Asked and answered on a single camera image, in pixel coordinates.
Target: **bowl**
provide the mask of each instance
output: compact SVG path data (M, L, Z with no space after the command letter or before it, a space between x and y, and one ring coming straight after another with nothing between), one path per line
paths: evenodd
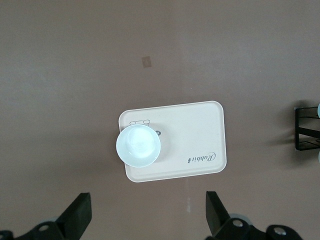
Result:
M159 156L161 143L158 134L149 126L135 124L123 129L116 140L116 151L127 165L143 168Z

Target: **tray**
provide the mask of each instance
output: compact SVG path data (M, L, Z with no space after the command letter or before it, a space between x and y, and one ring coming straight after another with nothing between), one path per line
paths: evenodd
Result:
M158 133L161 152L149 166L125 164L133 182L213 174L227 164L224 110L216 101L127 110L120 115L120 132L134 124Z

